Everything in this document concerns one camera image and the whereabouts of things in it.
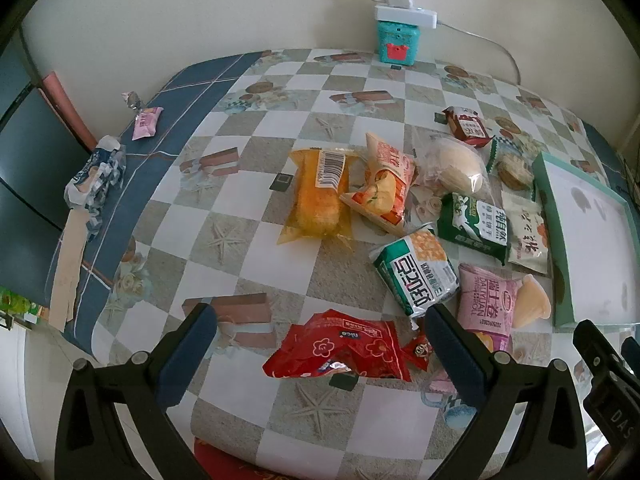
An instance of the red snack bag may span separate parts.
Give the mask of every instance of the red snack bag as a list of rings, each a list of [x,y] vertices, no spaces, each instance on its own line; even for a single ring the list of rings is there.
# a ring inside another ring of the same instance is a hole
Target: red snack bag
[[[433,348],[427,340],[427,336],[422,333],[417,335],[402,348],[402,352],[404,352],[404,358],[409,362],[416,365],[420,370],[428,371],[427,368],[429,367],[431,354],[433,354]]]
[[[396,327],[329,309],[304,325],[291,325],[282,345],[262,366],[276,378],[320,377],[354,371],[363,377],[411,382]]]
[[[461,108],[459,106],[450,106],[443,110],[451,133],[454,137],[462,142],[482,148],[491,140],[491,136],[487,133],[482,119],[478,116],[478,112],[469,108]]]

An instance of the small black tag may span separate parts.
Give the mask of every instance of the small black tag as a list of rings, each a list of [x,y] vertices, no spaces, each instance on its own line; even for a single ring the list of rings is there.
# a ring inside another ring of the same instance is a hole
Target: small black tag
[[[434,113],[433,120],[440,124],[447,124],[446,116],[438,112]]]
[[[279,173],[276,175],[276,178],[273,179],[273,183],[269,186],[269,189],[285,192],[287,189],[289,189],[292,180],[293,175],[287,173]]]
[[[329,386],[352,392],[358,384],[358,376],[351,373],[333,374],[329,380]]]

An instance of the barcode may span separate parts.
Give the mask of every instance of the barcode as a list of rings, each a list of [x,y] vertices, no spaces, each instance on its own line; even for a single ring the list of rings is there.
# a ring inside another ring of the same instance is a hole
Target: barcode
[[[338,184],[344,171],[344,153],[320,152],[316,187],[331,187],[338,191]]]
[[[451,270],[451,267],[449,267],[448,265],[445,265],[442,267],[442,269],[444,270],[444,273],[447,275],[447,278],[450,279],[451,283],[455,283],[456,275],[453,273],[453,270]]]

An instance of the power cord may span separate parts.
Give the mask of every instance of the power cord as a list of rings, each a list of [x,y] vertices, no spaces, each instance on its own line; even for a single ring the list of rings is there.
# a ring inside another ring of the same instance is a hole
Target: power cord
[[[514,59],[514,57],[511,55],[511,52],[509,52],[500,43],[497,43],[494,40],[490,40],[489,38],[485,38],[484,36],[480,36],[479,34],[474,34],[472,32],[469,32],[468,30],[462,30],[461,28],[454,27],[453,25],[449,25],[449,23],[441,22],[440,20],[438,20],[438,25],[442,25],[444,27],[450,28],[451,30],[456,30],[458,32],[462,32],[463,34],[468,34],[470,36],[473,36],[474,38],[480,38],[481,40],[485,40],[485,41],[488,41],[489,43],[493,43],[501,51],[503,51],[507,56],[509,56],[509,59],[511,60],[511,64],[513,65],[513,68],[516,71],[516,85],[520,85],[520,83],[522,82],[522,77],[520,76],[520,69],[518,67],[518,64],[516,63],[516,60]]]
[[[388,0],[371,0],[371,1],[376,2],[377,4],[386,4],[388,2]],[[520,68],[516,63],[515,58],[511,55],[511,52],[509,52],[500,43],[497,43],[494,40],[490,40],[489,38],[485,38],[484,36],[480,36],[479,34],[474,34],[472,32],[469,32],[468,30],[463,30],[461,28],[454,27],[453,25],[449,25],[448,23],[441,22],[440,20],[438,20],[438,25],[442,25],[443,27],[450,28],[451,30],[456,30],[457,32],[462,32],[463,34],[468,34],[470,36],[473,36],[474,38],[479,38],[480,40],[488,41],[489,43],[492,43],[495,46],[497,46],[501,51],[503,51],[509,57],[511,64],[513,65],[513,68],[516,71],[516,85],[520,85],[520,83],[522,82],[522,76],[520,75]]]

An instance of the teal box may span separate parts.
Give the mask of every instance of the teal box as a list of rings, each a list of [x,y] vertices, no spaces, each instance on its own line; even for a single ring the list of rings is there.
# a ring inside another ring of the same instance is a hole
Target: teal box
[[[398,65],[414,64],[420,42],[420,27],[406,23],[378,22],[380,61]]]

